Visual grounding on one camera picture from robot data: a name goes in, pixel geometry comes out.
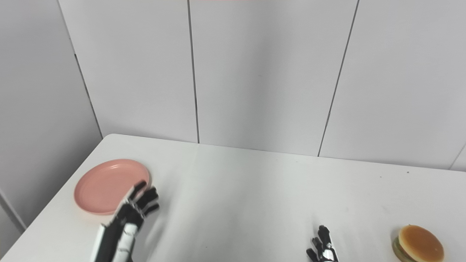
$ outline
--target black line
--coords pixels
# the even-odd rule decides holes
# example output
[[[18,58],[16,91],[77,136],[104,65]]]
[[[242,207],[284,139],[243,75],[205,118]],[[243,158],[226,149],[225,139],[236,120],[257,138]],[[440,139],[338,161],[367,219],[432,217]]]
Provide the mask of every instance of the black line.
[[[191,64],[192,64],[192,82],[194,87],[194,108],[196,110],[196,131],[198,133],[199,144],[199,117],[198,117],[198,96],[196,92],[196,71],[194,70],[194,48],[192,47],[192,29],[191,29],[191,5],[188,2],[188,22],[189,22],[189,38],[191,40]]]
[[[333,90],[332,102],[330,102],[329,114],[327,115],[327,121],[325,122],[325,128],[323,129],[322,140],[321,140],[321,144],[319,146],[319,152],[317,153],[318,157],[320,156],[320,151],[322,149],[323,139],[325,137],[325,132],[327,131],[327,125],[329,124],[330,113],[332,112],[333,101],[335,100],[336,88],[338,87],[338,82],[340,81],[340,75],[342,74],[343,63],[345,62],[346,51],[348,50],[348,44],[349,44],[349,41],[350,41],[351,32],[353,31],[353,25],[354,25],[354,20],[356,19],[356,13],[357,13],[358,6],[359,6],[359,0],[357,0],[356,8],[354,10],[354,15],[353,15],[353,21],[351,22],[351,27],[349,28],[350,32],[348,34],[348,39],[346,40],[346,46],[345,46],[345,51],[343,52],[342,63],[340,65],[340,71],[338,71],[338,77],[336,78],[335,89]]]
[[[96,120],[97,128],[99,129],[100,137],[103,139],[102,131],[100,130],[100,126],[99,126],[99,121],[97,121],[96,111],[94,110],[94,106],[93,106],[92,101],[90,99],[90,95],[89,95],[89,91],[87,89],[86,81],[84,80],[84,77],[82,76],[81,66],[79,65],[78,56],[76,54],[75,54],[75,59],[76,59],[76,63],[78,64],[79,73],[81,74],[82,83],[84,84],[84,88],[86,89],[86,94],[87,94],[88,99],[89,99],[89,103],[90,103],[90,107],[92,109],[92,113],[94,114],[94,119]]]
[[[448,168],[449,170],[453,167],[453,165],[455,164],[455,162],[458,160],[459,156],[461,155],[461,153],[463,152],[463,150],[466,148],[466,144],[463,145],[463,147],[461,148],[461,150],[459,151],[458,155],[456,155],[455,157],[455,160],[453,161],[453,163],[450,165],[450,167]]]
[[[0,193],[0,207],[3,208],[8,218],[10,218],[14,227],[20,232],[23,233],[26,230],[26,225],[21,220],[19,215],[13,210],[10,204],[6,201],[3,194]]]

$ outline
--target hamburger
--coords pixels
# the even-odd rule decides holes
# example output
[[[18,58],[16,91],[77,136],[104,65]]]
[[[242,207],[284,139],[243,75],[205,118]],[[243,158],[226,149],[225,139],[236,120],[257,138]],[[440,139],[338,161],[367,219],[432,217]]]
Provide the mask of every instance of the hamburger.
[[[440,241],[427,229],[414,225],[400,230],[392,248],[402,262],[442,262],[444,258]]]

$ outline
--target white wall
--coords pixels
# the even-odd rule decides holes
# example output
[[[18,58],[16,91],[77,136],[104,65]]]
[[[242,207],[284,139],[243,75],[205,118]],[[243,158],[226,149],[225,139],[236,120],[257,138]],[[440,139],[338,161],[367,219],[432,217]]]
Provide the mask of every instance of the white wall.
[[[191,0],[199,139],[317,156],[356,0]]]
[[[465,8],[361,0],[320,156],[452,165],[466,141]]]
[[[317,155],[356,1],[60,0],[104,135]],[[449,168],[462,2],[361,0],[320,156]],[[196,132],[196,107],[199,133]]]
[[[101,140],[55,0],[0,1],[0,123],[0,189],[28,225]]]
[[[60,0],[103,135],[197,142],[186,0]]]

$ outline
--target black and white robotic hand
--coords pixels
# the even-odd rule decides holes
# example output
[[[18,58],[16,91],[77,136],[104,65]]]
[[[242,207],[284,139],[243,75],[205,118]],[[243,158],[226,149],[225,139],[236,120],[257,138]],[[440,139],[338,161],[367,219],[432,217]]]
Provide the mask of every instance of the black and white robotic hand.
[[[312,248],[308,248],[306,253],[312,262],[338,262],[335,248],[333,247],[332,240],[330,239],[330,231],[324,225],[319,226],[317,232],[319,237],[314,237],[311,242],[315,246],[316,251]]]
[[[135,199],[146,184],[145,181],[136,184],[128,198],[122,201],[111,222],[100,226],[91,262],[132,262],[135,237],[144,219],[159,209],[156,202],[158,194],[153,186]]]

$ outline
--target pink plate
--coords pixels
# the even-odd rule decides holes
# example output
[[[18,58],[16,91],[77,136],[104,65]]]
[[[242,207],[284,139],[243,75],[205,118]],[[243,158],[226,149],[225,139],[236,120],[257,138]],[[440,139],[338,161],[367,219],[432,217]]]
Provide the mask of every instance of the pink plate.
[[[113,214],[128,191],[139,181],[149,184],[145,166],[131,159],[115,159],[87,171],[75,188],[76,204],[99,215]]]

